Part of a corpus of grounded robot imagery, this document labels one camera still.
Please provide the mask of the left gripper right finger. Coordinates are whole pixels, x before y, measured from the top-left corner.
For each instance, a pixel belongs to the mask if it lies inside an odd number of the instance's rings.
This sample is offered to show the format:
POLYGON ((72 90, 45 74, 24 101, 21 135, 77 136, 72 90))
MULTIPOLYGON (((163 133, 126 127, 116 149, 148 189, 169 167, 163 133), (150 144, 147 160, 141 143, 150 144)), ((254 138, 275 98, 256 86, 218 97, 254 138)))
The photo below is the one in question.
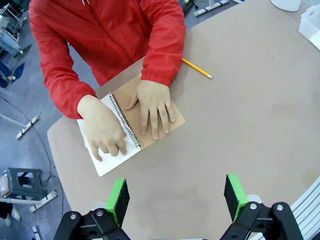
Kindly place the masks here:
POLYGON ((302 240, 296 218, 286 202, 271 207, 249 201, 236 174, 225 179, 224 197, 232 224, 222 240, 247 240, 251 233, 261 233, 266 240, 302 240))

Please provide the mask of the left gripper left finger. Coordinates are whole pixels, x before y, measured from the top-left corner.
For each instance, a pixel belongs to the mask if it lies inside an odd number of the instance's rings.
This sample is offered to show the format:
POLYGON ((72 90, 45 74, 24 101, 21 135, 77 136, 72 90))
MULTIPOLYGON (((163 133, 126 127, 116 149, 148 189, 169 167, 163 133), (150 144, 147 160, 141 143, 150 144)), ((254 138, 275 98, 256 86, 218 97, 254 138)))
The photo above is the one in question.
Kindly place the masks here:
POLYGON ((54 235, 55 240, 130 240, 122 229, 130 194, 127 180, 117 179, 104 207, 82 215, 66 212, 54 235))

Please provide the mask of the person's right hand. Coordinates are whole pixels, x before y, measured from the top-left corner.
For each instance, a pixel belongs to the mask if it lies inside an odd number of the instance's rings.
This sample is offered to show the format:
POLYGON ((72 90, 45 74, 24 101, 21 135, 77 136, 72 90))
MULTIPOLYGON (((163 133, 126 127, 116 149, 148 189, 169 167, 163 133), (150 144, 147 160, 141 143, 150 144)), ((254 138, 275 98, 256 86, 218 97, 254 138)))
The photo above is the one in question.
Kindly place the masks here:
POLYGON ((126 134, 120 121, 99 99, 89 94, 83 96, 78 102, 77 112, 84 120, 91 152, 98 161, 102 161, 99 150, 113 157, 127 154, 126 134))

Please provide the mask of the person's left hand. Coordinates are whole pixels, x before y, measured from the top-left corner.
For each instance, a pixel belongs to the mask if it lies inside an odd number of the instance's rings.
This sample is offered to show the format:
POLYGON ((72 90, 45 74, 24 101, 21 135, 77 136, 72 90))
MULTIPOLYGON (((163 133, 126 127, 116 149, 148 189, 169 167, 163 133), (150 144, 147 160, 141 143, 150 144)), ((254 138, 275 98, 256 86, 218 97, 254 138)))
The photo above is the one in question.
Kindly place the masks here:
POLYGON ((150 80, 140 80, 125 109, 132 110, 137 102, 140 103, 142 135, 147 133, 150 124, 152 138, 159 139, 158 118, 161 120, 163 132, 170 132, 169 122, 175 122, 176 116, 168 86, 150 80))

